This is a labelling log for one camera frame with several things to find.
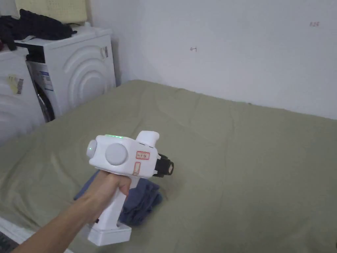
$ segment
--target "device base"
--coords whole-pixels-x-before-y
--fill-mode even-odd
[[[117,226],[117,229],[97,230],[92,226],[87,225],[82,229],[82,233],[84,233],[89,241],[96,244],[97,246],[129,241],[131,236],[131,228],[122,223],[118,223]]]

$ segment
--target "green indicator light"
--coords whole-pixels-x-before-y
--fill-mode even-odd
[[[121,138],[121,139],[123,139],[123,137],[122,137],[122,136],[117,136],[117,135],[110,135],[110,134],[106,134],[105,136],[110,136],[110,137],[116,137],[116,138]]]

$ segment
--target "label sticker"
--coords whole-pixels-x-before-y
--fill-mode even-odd
[[[138,176],[140,170],[141,170],[141,163],[140,162],[135,162],[132,175],[133,176]]]
[[[50,76],[48,72],[40,71],[42,81],[43,81],[43,87],[45,90],[51,90],[54,91],[52,81],[50,80]]]
[[[13,94],[21,94],[23,79],[18,78],[16,75],[9,75],[7,77],[7,83],[12,90]]]
[[[24,39],[22,40],[22,42],[26,42],[26,41],[29,41],[29,40],[34,39],[34,38],[36,38],[36,37],[33,36],[33,35],[29,35],[29,36],[27,36],[26,38],[24,38]]]
[[[150,153],[143,152],[143,151],[137,151],[136,159],[149,160],[150,159]]]
[[[102,59],[105,59],[105,58],[109,57],[108,47],[102,47],[101,48],[101,55],[102,55]]]

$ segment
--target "round gray button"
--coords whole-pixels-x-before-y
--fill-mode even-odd
[[[111,144],[105,151],[105,158],[112,165],[121,165],[127,159],[127,150],[120,143]]]
[[[94,157],[95,151],[97,147],[97,141],[91,140],[89,142],[88,148],[87,148],[87,156],[91,159]]]

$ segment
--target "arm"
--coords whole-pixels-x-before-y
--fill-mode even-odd
[[[128,195],[130,184],[128,177],[100,171],[81,198],[12,253],[63,253],[85,224],[96,221],[116,189]]]

